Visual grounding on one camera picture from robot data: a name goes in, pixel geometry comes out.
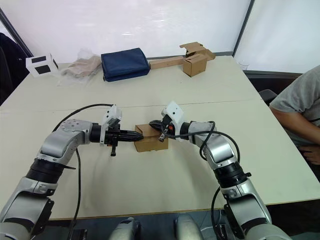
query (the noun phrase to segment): white backdrop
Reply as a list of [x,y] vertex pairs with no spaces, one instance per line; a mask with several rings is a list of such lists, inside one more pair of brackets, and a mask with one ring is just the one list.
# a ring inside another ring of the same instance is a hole
[[182,55],[198,41],[233,51],[250,0],[0,0],[30,51],[73,62],[81,48],[96,54],[140,47],[147,57]]
[[320,0],[255,0],[235,59],[258,71],[320,65]]

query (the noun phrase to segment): black chair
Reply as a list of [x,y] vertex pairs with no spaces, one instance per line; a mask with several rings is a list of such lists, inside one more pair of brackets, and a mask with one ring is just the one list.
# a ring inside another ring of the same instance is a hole
[[270,89],[265,89],[259,92],[262,100],[269,106],[269,104],[272,102],[273,99],[278,96],[275,92],[273,92]]

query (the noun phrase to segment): robotic arm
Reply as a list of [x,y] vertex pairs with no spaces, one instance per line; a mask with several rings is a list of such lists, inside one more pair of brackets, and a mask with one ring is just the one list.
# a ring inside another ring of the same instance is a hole
[[68,119],[45,139],[0,213],[0,240],[29,240],[44,230],[54,205],[49,196],[55,193],[63,170],[74,169],[68,163],[79,145],[109,145],[111,156],[115,156],[118,141],[143,138],[138,132],[120,130],[121,118],[122,112],[113,105],[103,116],[102,125]]
[[272,225],[270,214],[250,181],[250,173],[244,173],[228,141],[220,134],[211,134],[211,122],[184,122],[181,108],[171,102],[162,111],[162,132],[159,140],[170,132],[182,141],[189,140],[199,148],[213,170],[226,200],[224,210],[234,235],[246,240],[291,240],[280,228]]

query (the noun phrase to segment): gray floor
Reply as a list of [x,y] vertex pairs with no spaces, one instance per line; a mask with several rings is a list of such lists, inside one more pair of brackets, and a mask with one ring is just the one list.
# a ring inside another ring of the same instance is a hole
[[[151,215],[139,215],[134,218],[141,223],[141,240],[175,240],[174,220],[179,213],[163,213]],[[188,212],[199,226],[205,240],[216,240],[212,229],[211,215],[209,211]],[[108,217],[97,219],[80,219],[76,229],[87,229],[87,240],[107,240],[111,232],[119,222],[126,217]],[[66,227],[47,226],[45,231],[34,240],[66,239],[68,229]],[[320,233],[306,232],[292,237],[293,240],[320,240]]]

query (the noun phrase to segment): navy blue bag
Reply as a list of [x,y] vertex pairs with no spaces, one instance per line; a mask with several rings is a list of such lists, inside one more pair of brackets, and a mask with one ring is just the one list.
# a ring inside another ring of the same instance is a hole
[[147,75],[149,63],[140,48],[101,54],[103,80],[108,82]]

